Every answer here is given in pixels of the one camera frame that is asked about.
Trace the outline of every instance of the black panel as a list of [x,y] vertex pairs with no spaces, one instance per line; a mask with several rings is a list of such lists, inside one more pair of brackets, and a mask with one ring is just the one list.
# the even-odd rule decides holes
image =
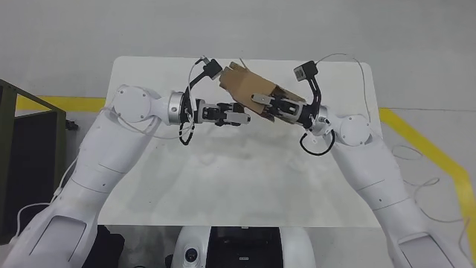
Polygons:
[[206,267],[283,268],[279,228],[211,228]]
[[[57,114],[42,112],[15,118],[7,195],[4,208],[4,233],[16,231],[16,214],[23,206],[50,202],[54,192]],[[44,206],[22,212],[22,229]]]

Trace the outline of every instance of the cardboard piece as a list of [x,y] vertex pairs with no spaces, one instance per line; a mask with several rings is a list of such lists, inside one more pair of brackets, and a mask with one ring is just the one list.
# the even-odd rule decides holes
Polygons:
[[251,100],[251,96],[254,93],[267,96],[284,95],[293,101],[306,101],[299,95],[279,87],[270,80],[250,71],[249,68],[244,68],[234,62],[225,67],[219,81],[220,87],[230,93],[231,97],[237,103],[241,103],[251,111],[271,121],[274,120],[274,116],[264,112],[265,106]]

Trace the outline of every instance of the white cable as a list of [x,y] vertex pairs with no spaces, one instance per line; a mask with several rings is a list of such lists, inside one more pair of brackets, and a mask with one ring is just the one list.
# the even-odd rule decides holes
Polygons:
[[18,237],[20,235],[20,215],[22,214],[22,211],[24,211],[26,208],[30,208],[30,207],[33,207],[33,206],[41,206],[41,205],[50,205],[50,203],[40,202],[40,203],[30,204],[30,205],[26,205],[25,207],[21,208],[18,211],[18,214],[16,215],[16,233],[15,233],[15,237]]
[[316,63],[316,67],[318,66],[318,63],[321,62],[321,61],[324,61],[325,59],[331,57],[331,56],[347,56],[347,57],[350,57],[352,58],[353,60],[355,60],[357,63],[358,63],[358,66],[360,67],[360,70],[361,70],[361,73],[362,73],[362,82],[364,84],[364,101],[365,101],[365,109],[367,110],[367,115],[369,117],[369,122],[372,122],[371,118],[370,118],[370,111],[369,111],[369,105],[367,103],[367,90],[366,90],[366,86],[365,86],[365,74],[364,74],[364,68],[362,67],[362,64],[360,63],[360,61],[358,61],[355,57],[353,57],[352,55],[350,54],[346,54],[346,53],[332,53],[332,54],[329,54],[325,57],[322,57],[320,58]]
[[74,161],[69,165],[69,167],[66,169],[65,173],[62,175],[61,181],[59,182],[58,188],[54,191],[53,197],[51,198],[50,203],[52,203],[61,194],[62,183],[65,181],[66,175],[68,175],[68,172],[70,171],[70,169],[72,169],[73,165],[76,164],[78,156],[79,156],[79,154],[76,156]]
[[192,77],[192,71],[195,68],[197,63],[193,63],[192,68],[190,69],[190,72],[188,73],[188,80],[187,80],[187,89],[188,89],[188,97],[190,100],[190,106],[192,108],[192,118],[193,118],[193,113],[196,111],[196,101],[195,98],[192,96],[192,89],[190,88],[190,79]]
[[[195,101],[193,99],[193,96],[192,96],[192,89],[190,88],[190,79],[191,79],[191,76],[192,76],[192,71],[193,69],[195,68],[195,66],[197,65],[198,63],[194,63],[192,65],[192,68],[190,69],[189,73],[188,73],[188,79],[187,79],[187,89],[188,89],[188,95],[189,95],[189,98],[190,98],[190,106],[193,108],[193,105],[192,105],[192,101]],[[103,107],[100,112],[102,112],[103,110],[108,110],[110,111],[112,114],[116,115],[118,117],[118,119],[120,119],[125,125],[127,125],[129,128],[133,129],[134,131],[138,132],[138,133],[142,133],[144,135],[149,135],[149,136],[152,136],[153,138],[159,138],[159,139],[162,139],[162,140],[173,140],[173,139],[176,139],[176,138],[180,138],[180,137],[183,137],[185,135],[187,135],[193,128],[193,126],[195,125],[195,118],[194,118],[194,111],[192,110],[191,114],[187,114],[188,116],[188,120],[190,122],[190,125],[188,127],[184,127],[182,128],[181,130],[179,130],[179,132],[182,132],[182,135],[177,135],[177,136],[174,136],[174,137],[163,137],[163,136],[159,136],[159,135],[151,135],[149,133],[146,133],[144,130],[140,130],[138,129],[137,127],[134,127],[133,125],[131,125],[129,122],[127,122],[124,118],[122,118],[120,116],[120,114],[118,114],[113,108],[109,106],[105,106]]]
[[140,130],[138,129],[137,127],[131,125],[129,122],[127,122],[124,118],[122,118],[120,116],[120,114],[118,114],[114,109],[110,109],[110,108],[102,108],[101,110],[105,110],[107,109],[108,111],[110,111],[112,114],[116,115],[118,117],[118,119],[123,122],[125,125],[127,125],[129,128],[131,128],[132,130],[136,131],[137,133],[141,133],[141,134],[144,134],[144,135],[149,135],[153,138],[159,138],[159,139],[162,139],[162,140],[173,140],[174,138],[180,138],[181,136],[183,135],[187,135],[190,130],[191,130],[191,125],[189,127],[185,127],[183,129],[181,129],[182,132],[185,131],[185,133],[182,133],[182,135],[177,135],[175,137],[171,137],[171,138],[168,138],[168,137],[163,137],[163,136],[158,136],[158,135],[153,135],[153,134],[150,134],[150,133],[147,133],[146,131],[144,130]]
[[[409,158],[409,157],[404,157],[404,156],[396,155],[396,154],[395,154],[395,148],[398,148],[398,147],[402,147],[402,148],[406,148],[406,149],[408,149],[408,150],[411,150],[411,151],[415,152],[416,154],[418,154],[418,156],[415,157],[415,158]],[[412,148],[412,147],[405,146],[405,145],[395,145],[395,146],[393,146],[393,147],[392,147],[392,154],[393,154],[393,156],[395,156],[396,158],[398,158],[398,159],[403,159],[403,160],[405,160],[405,161],[417,161],[417,160],[419,160],[419,159],[421,159],[421,158],[423,157],[423,153],[419,152],[418,150],[416,150],[416,149],[414,149],[414,148]]]
[[[409,161],[413,161],[413,160],[417,160],[417,159],[407,159],[405,157],[401,157],[401,156],[398,156],[394,153],[393,149],[395,147],[405,147],[405,148],[408,148],[412,151],[415,151],[417,152],[418,154],[420,154],[421,156],[423,156],[423,154],[421,152],[419,152],[418,150],[414,149],[414,148],[411,148],[411,147],[408,147],[408,146],[405,146],[405,145],[396,145],[392,148],[392,154],[393,156],[395,156],[396,158],[399,158],[399,159],[404,159],[404,160],[409,160]],[[461,221],[464,221],[464,227],[463,227],[463,230],[461,231],[460,233],[460,237],[458,239],[458,248],[460,249],[461,253],[463,253],[463,255],[466,257],[466,259],[468,260],[468,262],[474,267],[475,264],[471,261],[470,257],[464,252],[464,249],[463,249],[463,246],[462,246],[462,242],[463,242],[463,236],[464,236],[464,233],[466,231],[466,229],[468,228],[468,225],[469,225],[469,222],[471,221],[471,218],[467,217],[466,219],[464,217],[461,217],[461,218],[458,218],[456,220],[440,220],[440,219],[437,219],[437,218],[434,218],[430,215],[428,215],[425,210],[423,210],[423,208],[418,204],[418,201],[417,201],[417,194],[418,194],[418,191],[421,189],[421,188],[424,188],[424,187],[428,187],[428,186],[432,186],[432,185],[436,185],[439,181],[440,181],[440,178],[438,177],[434,177],[434,178],[431,178],[429,179],[427,182],[424,182],[422,183],[421,185],[416,185],[414,183],[411,183],[411,182],[408,182],[407,180],[403,180],[405,183],[407,183],[408,185],[411,185],[411,186],[415,186],[415,190],[412,194],[412,197],[415,201],[415,204],[416,206],[420,209],[420,211],[427,217],[429,218],[430,220],[433,220],[433,221],[436,221],[438,223],[459,223]]]

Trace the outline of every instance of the robotic hand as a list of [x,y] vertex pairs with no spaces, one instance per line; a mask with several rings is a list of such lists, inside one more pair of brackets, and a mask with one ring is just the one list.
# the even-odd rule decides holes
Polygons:
[[[314,62],[295,69],[298,80],[309,81],[314,94],[311,104],[260,94],[253,95],[252,100],[264,104],[269,114],[303,126],[307,131],[300,145],[307,153],[322,156],[331,152],[345,179],[379,221],[395,267],[472,267],[456,244],[442,239],[430,227],[429,219],[406,191],[392,152],[370,129],[370,122],[363,115],[338,117],[321,105],[317,73]],[[308,134],[323,136],[328,148],[322,153],[307,150],[303,140]]]

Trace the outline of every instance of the concrete floor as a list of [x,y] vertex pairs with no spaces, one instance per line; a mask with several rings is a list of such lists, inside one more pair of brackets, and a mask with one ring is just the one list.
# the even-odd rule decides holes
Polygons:
[[[105,97],[121,55],[308,60],[355,54],[373,70],[379,106],[399,108],[470,172],[473,184],[475,51],[476,0],[0,0],[0,77],[35,95]],[[74,151],[94,114],[68,117],[83,128],[69,142]],[[405,143],[387,127],[384,137],[390,146]],[[426,159],[399,164],[412,182],[441,176],[439,185],[422,191],[420,204],[435,217],[459,216],[453,185],[438,167]],[[438,227],[452,240],[462,228]],[[139,250],[164,248],[166,255],[173,239],[160,237],[177,234],[115,228],[126,237],[122,267],[160,267],[163,259]],[[370,267],[372,260],[389,267],[378,229],[315,232],[327,234],[312,235],[323,267]],[[360,240],[342,239],[345,232]]]

